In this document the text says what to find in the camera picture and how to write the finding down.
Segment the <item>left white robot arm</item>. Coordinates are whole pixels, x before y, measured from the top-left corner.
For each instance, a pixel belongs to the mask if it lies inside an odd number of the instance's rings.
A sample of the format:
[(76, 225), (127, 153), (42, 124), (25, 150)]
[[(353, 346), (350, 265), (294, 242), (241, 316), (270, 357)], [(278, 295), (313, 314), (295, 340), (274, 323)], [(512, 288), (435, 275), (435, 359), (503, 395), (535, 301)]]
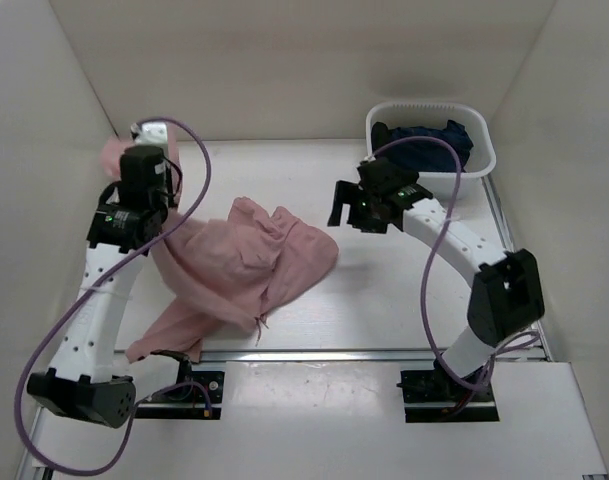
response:
[(67, 331), (48, 368), (29, 376), (27, 392), (51, 413), (122, 426), (136, 388), (113, 364), (126, 304), (148, 251), (173, 205), (173, 168), (161, 145), (133, 145), (119, 178), (100, 194), (87, 234), (86, 264)]

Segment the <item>pink trousers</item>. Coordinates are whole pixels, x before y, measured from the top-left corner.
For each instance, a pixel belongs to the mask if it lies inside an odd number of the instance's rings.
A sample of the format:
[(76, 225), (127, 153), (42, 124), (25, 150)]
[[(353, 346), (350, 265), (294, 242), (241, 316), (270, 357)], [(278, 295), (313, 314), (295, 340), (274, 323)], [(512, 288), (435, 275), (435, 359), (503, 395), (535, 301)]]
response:
[(158, 350), (198, 360), (203, 340), (226, 325), (261, 333), (273, 310), (319, 283), (339, 256), (327, 233), (248, 197), (235, 198), (226, 219), (182, 220), (171, 211), (164, 226), (174, 232), (151, 253), (175, 298), (126, 349), (131, 363)]

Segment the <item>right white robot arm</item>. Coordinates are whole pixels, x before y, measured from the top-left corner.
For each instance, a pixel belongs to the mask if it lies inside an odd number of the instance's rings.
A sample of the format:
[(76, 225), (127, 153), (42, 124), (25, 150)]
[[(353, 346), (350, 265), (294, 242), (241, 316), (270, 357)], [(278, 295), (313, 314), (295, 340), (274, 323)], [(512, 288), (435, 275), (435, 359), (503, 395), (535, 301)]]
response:
[(442, 258), (466, 281), (468, 325), (436, 355), (433, 387), (448, 400), (482, 390), (493, 359), (545, 313), (535, 256), (497, 247), (454, 220), (453, 208), (421, 186), (415, 172), (385, 158), (364, 161), (357, 171), (358, 182), (336, 182), (329, 226), (343, 215), (362, 233), (384, 234), (394, 226), (430, 247), (427, 268)]

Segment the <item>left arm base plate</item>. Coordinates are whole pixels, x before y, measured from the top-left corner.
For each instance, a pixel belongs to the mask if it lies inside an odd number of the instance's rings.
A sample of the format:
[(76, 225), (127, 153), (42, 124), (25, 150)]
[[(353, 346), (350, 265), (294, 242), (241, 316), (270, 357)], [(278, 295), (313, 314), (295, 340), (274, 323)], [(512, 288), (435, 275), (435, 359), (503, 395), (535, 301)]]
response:
[(186, 355), (174, 354), (179, 360), (177, 382), (164, 393), (155, 390), (137, 408), (137, 419), (204, 420), (221, 418), (225, 372), (223, 369), (196, 367)]

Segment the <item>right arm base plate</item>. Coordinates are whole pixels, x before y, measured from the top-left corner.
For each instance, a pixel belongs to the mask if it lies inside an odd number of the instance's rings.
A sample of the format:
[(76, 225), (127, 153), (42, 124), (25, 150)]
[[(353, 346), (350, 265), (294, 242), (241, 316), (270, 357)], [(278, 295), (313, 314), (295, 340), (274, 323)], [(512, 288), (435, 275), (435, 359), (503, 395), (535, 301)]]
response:
[(500, 420), (491, 385), (475, 392), (435, 368), (402, 370), (397, 387), (402, 392), (407, 424), (491, 423)]

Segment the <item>dark blue trousers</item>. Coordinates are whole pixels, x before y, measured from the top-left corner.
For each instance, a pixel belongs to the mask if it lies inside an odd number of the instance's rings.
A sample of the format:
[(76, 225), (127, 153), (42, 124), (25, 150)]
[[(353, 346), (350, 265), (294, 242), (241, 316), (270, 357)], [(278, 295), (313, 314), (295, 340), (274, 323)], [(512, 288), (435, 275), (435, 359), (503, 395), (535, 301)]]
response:
[[(458, 155), (461, 170), (464, 170), (474, 147), (465, 126), (454, 120), (448, 120), (441, 129), (416, 126), (389, 128), (389, 130), (391, 142), (408, 137), (426, 136), (448, 143)], [(399, 144), (387, 149), (384, 156), (398, 167), (416, 172), (455, 173), (457, 171), (451, 153), (432, 141)]]

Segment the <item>black trousers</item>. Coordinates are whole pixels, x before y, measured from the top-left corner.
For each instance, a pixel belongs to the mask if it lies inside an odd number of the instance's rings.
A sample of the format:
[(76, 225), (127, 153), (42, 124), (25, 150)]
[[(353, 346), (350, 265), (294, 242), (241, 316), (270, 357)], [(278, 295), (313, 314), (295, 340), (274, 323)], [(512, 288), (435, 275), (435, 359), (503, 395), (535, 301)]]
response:
[(371, 156), (376, 158), (375, 152), (391, 142), (391, 133), (388, 126), (383, 122), (374, 123), (371, 127), (370, 138), (372, 146)]

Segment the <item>white plastic basin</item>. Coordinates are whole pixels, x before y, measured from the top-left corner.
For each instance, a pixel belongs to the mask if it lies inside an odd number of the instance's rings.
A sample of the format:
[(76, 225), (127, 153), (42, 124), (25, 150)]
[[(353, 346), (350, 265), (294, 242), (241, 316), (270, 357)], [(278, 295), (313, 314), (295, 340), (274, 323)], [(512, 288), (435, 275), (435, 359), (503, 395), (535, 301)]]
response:
[(366, 116), (367, 153), (419, 174), (441, 200), (465, 197), (497, 163), (485, 118), (458, 103), (388, 101)]

